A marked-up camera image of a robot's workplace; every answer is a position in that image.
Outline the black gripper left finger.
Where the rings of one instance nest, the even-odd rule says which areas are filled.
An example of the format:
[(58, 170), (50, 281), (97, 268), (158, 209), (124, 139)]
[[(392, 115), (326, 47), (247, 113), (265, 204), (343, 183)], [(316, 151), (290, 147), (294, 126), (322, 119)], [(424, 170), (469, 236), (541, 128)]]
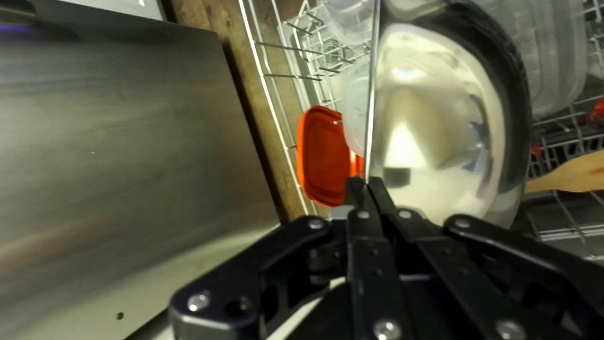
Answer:
[(333, 219), (299, 217), (177, 289), (167, 304), (175, 340), (265, 340), (307, 302), (316, 309), (298, 338), (398, 340), (403, 323), (398, 268), (383, 217), (381, 179), (347, 183)]

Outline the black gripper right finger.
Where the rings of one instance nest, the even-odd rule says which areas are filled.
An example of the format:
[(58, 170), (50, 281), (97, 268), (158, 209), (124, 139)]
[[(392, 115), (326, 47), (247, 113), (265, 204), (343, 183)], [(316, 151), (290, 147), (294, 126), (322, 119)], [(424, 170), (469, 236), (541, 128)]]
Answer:
[(366, 296), (411, 340), (604, 340), (604, 268), (452, 215), (435, 226), (366, 188), (375, 266)]

